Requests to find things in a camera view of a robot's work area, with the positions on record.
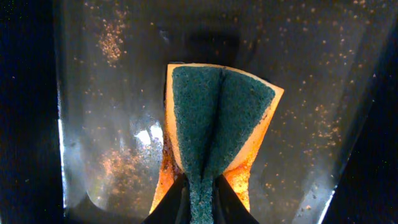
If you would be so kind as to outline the orange green sponge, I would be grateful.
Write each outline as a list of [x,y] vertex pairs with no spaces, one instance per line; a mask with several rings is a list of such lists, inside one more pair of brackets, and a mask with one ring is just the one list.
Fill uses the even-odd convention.
[[163,159],[149,215],[180,174],[189,183],[190,223],[214,223],[213,182],[220,175],[250,213],[251,167],[283,92],[236,68],[169,64]]

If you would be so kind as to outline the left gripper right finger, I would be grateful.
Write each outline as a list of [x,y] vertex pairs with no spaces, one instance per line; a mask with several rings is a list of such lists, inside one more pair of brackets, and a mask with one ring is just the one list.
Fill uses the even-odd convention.
[[213,182],[214,224],[259,224],[246,210],[224,175]]

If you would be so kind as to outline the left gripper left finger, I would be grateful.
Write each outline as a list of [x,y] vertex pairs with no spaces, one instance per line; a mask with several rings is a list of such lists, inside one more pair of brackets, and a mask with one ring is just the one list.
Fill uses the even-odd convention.
[[155,210],[142,224],[189,224],[189,183],[185,174],[180,174]]

